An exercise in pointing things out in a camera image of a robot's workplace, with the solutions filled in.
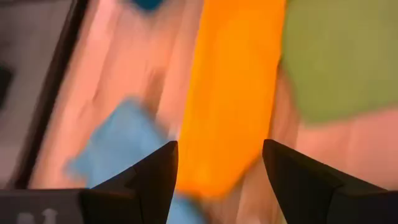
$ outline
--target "orange cloth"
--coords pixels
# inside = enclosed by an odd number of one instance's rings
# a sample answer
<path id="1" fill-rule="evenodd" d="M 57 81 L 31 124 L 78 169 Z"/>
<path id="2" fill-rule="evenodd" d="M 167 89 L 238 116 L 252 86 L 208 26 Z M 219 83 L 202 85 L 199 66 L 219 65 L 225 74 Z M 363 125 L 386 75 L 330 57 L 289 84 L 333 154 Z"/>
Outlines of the orange cloth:
<path id="1" fill-rule="evenodd" d="M 179 140 L 177 189 L 227 193 L 261 153 L 284 0 L 205 0 Z"/>

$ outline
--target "fabric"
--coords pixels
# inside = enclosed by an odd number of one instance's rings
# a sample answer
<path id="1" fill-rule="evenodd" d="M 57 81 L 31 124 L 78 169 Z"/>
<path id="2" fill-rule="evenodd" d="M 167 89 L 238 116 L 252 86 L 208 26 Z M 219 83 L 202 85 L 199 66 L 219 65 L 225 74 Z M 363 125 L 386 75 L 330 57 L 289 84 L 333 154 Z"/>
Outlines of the fabric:
<path id="1" fill-rule="evenodd" d="M 307 123 L 398 103 L 398 1 L 289 2 L 283 66 Z"/>
<path id="2" fill-rule="evenodd" d="M 220 197 L 268 135 L 284 0 L 205 1 L 179 139 L 177 189 Z"/>
<path id="3" fill-rule="evenodd" d="M 91 136 L 83 152 L 71 161 L 70 172 L 86 178 L 92 188 L 131 167 L 167 142 L 154 122 L 133 99 L 123 101 Z M 174 195 L 168 224 L 202 224 L 189 198 Z"/>

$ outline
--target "green towel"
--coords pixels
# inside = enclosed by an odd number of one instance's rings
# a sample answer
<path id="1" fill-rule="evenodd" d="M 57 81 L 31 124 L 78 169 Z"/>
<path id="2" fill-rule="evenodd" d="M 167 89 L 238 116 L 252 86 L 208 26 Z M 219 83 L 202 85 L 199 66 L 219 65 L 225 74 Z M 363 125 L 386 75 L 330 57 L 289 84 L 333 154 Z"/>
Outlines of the green towel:
<path id="1" fill-rule="evenodd" d="M 282 64 L 308 123 L 398 103 L 398 0 L 293 0 Z"/>

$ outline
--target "teal object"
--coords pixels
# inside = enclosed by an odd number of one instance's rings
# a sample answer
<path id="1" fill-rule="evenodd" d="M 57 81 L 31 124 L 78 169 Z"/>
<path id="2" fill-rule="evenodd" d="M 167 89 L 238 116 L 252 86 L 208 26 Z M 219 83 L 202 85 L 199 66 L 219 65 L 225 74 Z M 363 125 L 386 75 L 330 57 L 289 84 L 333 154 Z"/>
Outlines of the teal object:
<path id="1" fill-rule="evenodd" d="M 86 178 L 92 188 L 131 167 L 166 144 L 132 98 L 124 100 L 92 134 L 83 152 L 68 166 L 68 171 Z M 204 218 L 188 197 L 174 194 L 168 224 L 204 224 Z"/>
<path id="2" fill-rule="evenodd" d="M 289 1 L 282 65 L 304 121 L 398 103 L 398 1 Z"/>
<path id="3" fill-rule="evenodd" d="M 135 4 L 137 4 L 140 8 L 153 11 L 156 10 L 163 0 L 132 0 Z"/>

